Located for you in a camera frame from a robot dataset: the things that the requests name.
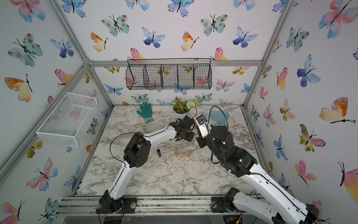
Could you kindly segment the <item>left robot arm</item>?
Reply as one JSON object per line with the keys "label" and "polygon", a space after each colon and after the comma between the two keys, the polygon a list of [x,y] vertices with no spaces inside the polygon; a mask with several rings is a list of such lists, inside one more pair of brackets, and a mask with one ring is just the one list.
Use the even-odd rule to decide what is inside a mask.
{"label": "left robot arm", "polygon": [[174,125],[169,125],[152,133],[135,133],[124,150],[123,165],[120,171],[97,204],[96,214],[134,212],[130,205],[126,205],[124,200],[125,190],[134,171],[147,162],[150,150],[168,140],[177,139],[191,142],[193,138],[194,132]]}

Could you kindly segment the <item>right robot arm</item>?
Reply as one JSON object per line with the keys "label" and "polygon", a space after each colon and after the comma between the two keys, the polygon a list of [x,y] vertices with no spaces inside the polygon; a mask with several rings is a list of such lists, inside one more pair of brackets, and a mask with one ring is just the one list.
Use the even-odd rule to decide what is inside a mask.
{"label": "right robot arm", "polygon": [[214,203],[212,211],[244,211],[269,224],[314,224],[319,210],[304,204],[278,184],[246,150],[237,147],[226,126],[198,125],[200,147],[207,146],[218,163],[229,173],[242,179],[264,197],[266,202],[231,188],[223,202]]}

